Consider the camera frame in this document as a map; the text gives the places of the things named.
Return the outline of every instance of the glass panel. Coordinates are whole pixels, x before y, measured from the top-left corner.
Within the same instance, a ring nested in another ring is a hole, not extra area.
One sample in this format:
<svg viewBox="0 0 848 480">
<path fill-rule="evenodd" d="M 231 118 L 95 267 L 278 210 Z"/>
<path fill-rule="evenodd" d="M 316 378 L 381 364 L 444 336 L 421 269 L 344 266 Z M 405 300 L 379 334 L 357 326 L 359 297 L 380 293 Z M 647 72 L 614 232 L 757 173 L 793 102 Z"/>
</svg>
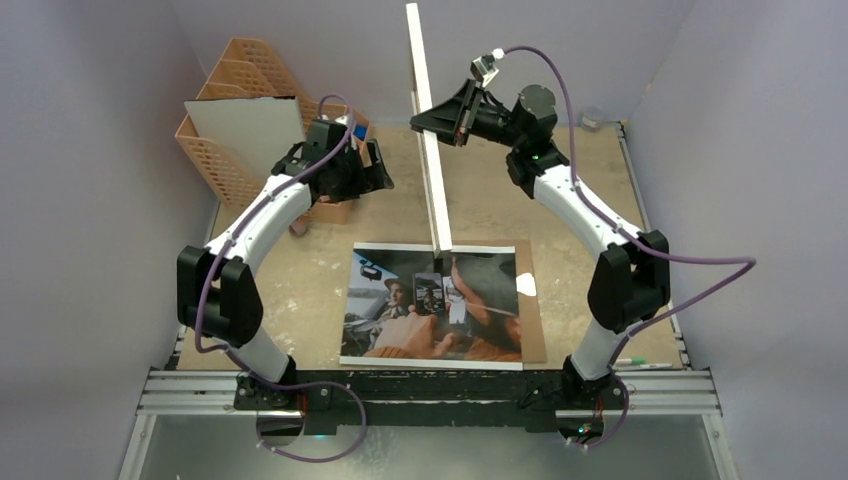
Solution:
<svg viewBox="0 0 848 480">
<path fill-rule="evenodd" d="M 701 417 L 631 417 L 606 445 L 584 455 L 558 434 L 516 428 L 374 427 L 341 460 L 312 465 L 256 448 L 254 418 L 159 417 L 142 479 L 621 478 L 717 479 Z M 299 438 L 289 451 L 329 456 L 355 428 Z"/>
</svg>

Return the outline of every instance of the white wall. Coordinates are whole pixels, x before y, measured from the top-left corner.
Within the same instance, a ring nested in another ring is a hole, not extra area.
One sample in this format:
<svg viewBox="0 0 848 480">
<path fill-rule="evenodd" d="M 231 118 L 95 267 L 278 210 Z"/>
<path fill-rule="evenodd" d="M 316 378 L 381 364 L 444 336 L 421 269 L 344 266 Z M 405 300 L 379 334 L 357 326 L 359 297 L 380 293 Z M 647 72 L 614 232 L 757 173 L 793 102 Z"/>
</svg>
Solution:
<svg viewBox="0 0 848 480">
<path fill-rule="evenodd" d="M 672 249 L 760 261 L 680 316 L 744 479 L 848 471 L 846 18 L 844 0 L 699 0 L 629 130 Z M 673 273 L 683 299 L 724 272 Z"/>
<path fill-rule="evenodd" d="M 343 92 L 372 120 L 409 120 L 405 0 L 171 1 L 207 73 L 230 37 L 262 38 L 309 94 Z M 474 57 L 530 44 L 560 66 L 577 111 L 597 105 L 622 119 L 633 112 L 694 0 L 418 3 L 435 100 L 456 92 Z M 525 85 L 553 81 L 540 60 L 516 55 L 493 87 L 509 106 Z"/>
<path fill-rule="evenodd" d="M 115 478 L 213 203 L 203 75 L 167 0 L 4 1 L 0 45 L 0 476 Z"/>
</svg>

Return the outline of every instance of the wicker basket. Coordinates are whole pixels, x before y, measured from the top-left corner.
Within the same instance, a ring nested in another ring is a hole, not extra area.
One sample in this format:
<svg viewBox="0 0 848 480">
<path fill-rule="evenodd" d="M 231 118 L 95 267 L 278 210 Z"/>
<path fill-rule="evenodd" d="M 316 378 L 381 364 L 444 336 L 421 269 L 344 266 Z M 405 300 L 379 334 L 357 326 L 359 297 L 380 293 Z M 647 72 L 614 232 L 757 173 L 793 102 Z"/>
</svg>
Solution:
<svg viewBox="0 0 848 480">
<path fill-rule="evenodd" d="M 297 97 L 304 132 L 308 131 L 312 120 L 318 115 L 318 102 L 306 96 L 300 84 L 267 43 L 250 38 L 233 38 L 197 99 L 263 96 Z M 330 118 L 341 116 L 346 111 L 344 105 L 324 104 L 323 113 Z M 371 136 L 370 122 L 356 109 L 353 115 L 356 124 L 366 128 L 367 140 Z M 214 141 L 200 137 L 188 115 L 175 137 L 224 205 L 244 208 L 262 190 L 265 179 L 248 171 Z M 356 142 L 363 155 L 367 156 L 364 141 L 356 139 Z M 352 204 L 352 201 L 318 203 L 305 217 L 328 223 L 347 223 Z"/>
</svg>

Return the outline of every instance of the wooden table surface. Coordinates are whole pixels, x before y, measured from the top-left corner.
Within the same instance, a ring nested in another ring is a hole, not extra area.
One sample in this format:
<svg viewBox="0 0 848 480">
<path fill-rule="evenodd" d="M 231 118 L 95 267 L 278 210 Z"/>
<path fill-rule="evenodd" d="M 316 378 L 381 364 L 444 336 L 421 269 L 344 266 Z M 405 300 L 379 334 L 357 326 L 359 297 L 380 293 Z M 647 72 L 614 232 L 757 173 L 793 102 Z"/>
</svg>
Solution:
<svg viewBox="0 0 848 480">
<path fill-rule="evenodd" d="M 302 238 L 284 235 L 257 275 L 263 326 L 299 368 L 363 368 L 338 363 L 354 242 L 430 241 L 415 134 L 403 126 L 379 126 L 375 137 L 395 189 L 358 200 L 347 225 L 312 223 Z M 567 129 L 558 128 L 554 138 L 567 152 Z M 528 368 L 561 368 L 591 318 L 586 292 L 594 264 L 588 252 L 558 218 L 510 182 L 506 147 L 472 139 L 463 148 L 440 149 L 454 240 L 530 240 L 548 360 Z M 641 225 L 615 130 L 578 131 L 577 154 L 584 182 L 625 219 Z M 214 235 L 239 213 L 222 207 Z M 236 369 L 217 352 L 198 354 L 192 335 L 189 330 L 180 370 Z M 622 356 L 680 366 L 668 321 L 638 335 Z"/>
</svg>

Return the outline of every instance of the metal frame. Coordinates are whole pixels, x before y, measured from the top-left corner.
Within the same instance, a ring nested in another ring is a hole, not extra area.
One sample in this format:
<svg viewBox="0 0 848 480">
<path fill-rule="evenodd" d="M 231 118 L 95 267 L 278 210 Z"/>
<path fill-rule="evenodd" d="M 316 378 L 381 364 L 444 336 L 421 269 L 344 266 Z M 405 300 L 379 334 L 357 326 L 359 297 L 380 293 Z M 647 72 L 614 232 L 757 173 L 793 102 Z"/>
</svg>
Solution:
<svg viewBox="0 0 848 480">
<path fill-rule="evenodd" d="M 724 433 L 724 423 L 721 421 L 721 416 L 704 415 L 703 419 L 719 478 L 721 480 L 739 480 L 736 464 L 733 463 L 733 455 L 730 454 L 730 445 L 727 443 L 727 435 Z"/>
<path fill-rule="evenodd" d="M 118 480 L 136 480 L 141 477 L 144 458 L 147 456 L 147 447 L 150 446 L 150 438 L 153 436 L 155 426 L 156 415 L 138 415 L 136 417 Z"/>
<path fill-rule="evenodd" d="M 630 176 L 630 184 L 633 185 L 633 193 L 636 195 L 636 205 L 639 207 L 639 216 L 642 217 L 642 225 L 645 230 L 651 230 L 651 222 L 648 220 L 648 212 L 645 210 L 645 201 L 642 199 L 642 191 L 639 189 L 639 181 L 636 180 L 636 172 L 633 171 L 633 161 L 630 158 L 630 150 L 627 148 L 627 135 L 624 131 L 624 125 L 621 122 L 613 124 L 616 127 L 618 134 L 618 145 L 621 147 L 621 154 L 624 156 L 624 163 L 627 165 L 627 174 Z M 674 302 L 668 302 L 668 308 L 674 308 Z M 674 332 L 674 338 L 677 341 L 677 348 L 680 352 L 680 362 L 683 368 L 692 368 L 689 362 L 689 353 L 686 350 L 686 343 L 683 341 L 683 332 L 680 331 L 680 324 L 677 323 L 677 315 L 671 316 L 671 329 Z"/>
<path fill-rule="evenodd" d="M 247 415 L 300 417 L 297 410 L 233 409 L 239 372 L 151 372 L 138 404 L 138 415 Z M 718 415 L 721 413 L 710 372 L 643 371 L 619 374 L 630 392 L 630 415 Z M 587 417 L 591 411 L 564 410 L 557 416 Z"/>
</svg>

